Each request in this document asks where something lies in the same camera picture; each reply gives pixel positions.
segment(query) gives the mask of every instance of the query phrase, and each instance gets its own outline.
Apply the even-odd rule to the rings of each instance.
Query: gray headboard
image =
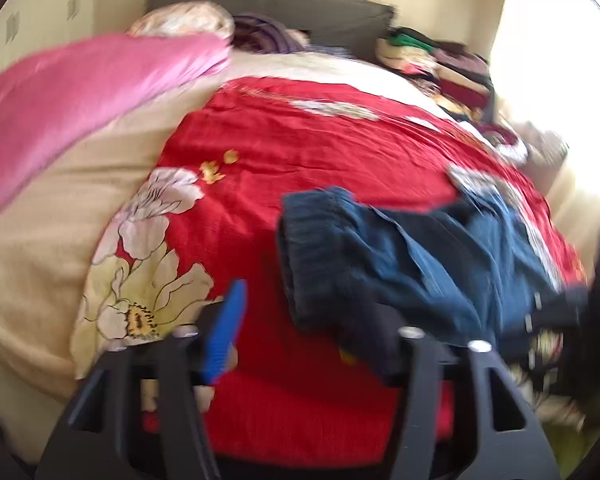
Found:
[[[146,10],[193,0],[146,0]],[[376,38],[394,16],[394,8],[367,0],[210,0],[232,14],[259,12],[288,28],[310,30],[312,43],[344,46],[373,61]]]

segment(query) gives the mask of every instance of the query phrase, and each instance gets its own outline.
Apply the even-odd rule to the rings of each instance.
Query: metal screw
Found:
[[[126,342],[124,339],[110,339],[104,348],[107,352],[122,352],[126,350]]]
[[[401,326],[398,329],[398,334],[405,339],[422,339],[424,330],[417,326]]]
[[[478,352],[480,354],[484,354],[486,352],[491,352],[491,343],[487,341],[482,341],[481,339],[476,339],[474,341],[469,341],[467,344],[469,350],[472,352]]]
[[[175,337],[194,337],[198,335],[198,327],[195,325],[179,325],[173,329]]]

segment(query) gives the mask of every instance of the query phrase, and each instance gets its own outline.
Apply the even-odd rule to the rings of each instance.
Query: curtain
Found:
[[[505,0],[491,76],[501,118],[569,145],[546,198],[591,274],[600,239],[600,8],[593,0]]]

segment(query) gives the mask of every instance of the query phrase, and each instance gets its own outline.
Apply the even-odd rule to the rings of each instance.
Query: beige bed sheet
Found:
[[[235,52],[224,72],[167,92],[89,135],[0,213],[0,363],[10,370],[9,381],[0,378],[5,388],[14,387],[14,372],[58,399],[71,394],[69,339],[104,226],[142,184],[184,115],[202,108],[223,82],[245,75],[348,83],[447,117],[404,79],[370,64],[321,54]],[[61,404],[50,406],[50,416],[57,416]],[[6,425],[8,432],[19,431]]]

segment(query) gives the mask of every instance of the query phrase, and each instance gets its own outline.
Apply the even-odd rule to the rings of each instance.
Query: pillow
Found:
[[[234,33],[234,19],[213,2],[187,2],[152,10],[129,30],[132,36],[185,36],[214,32],[223,39]]]

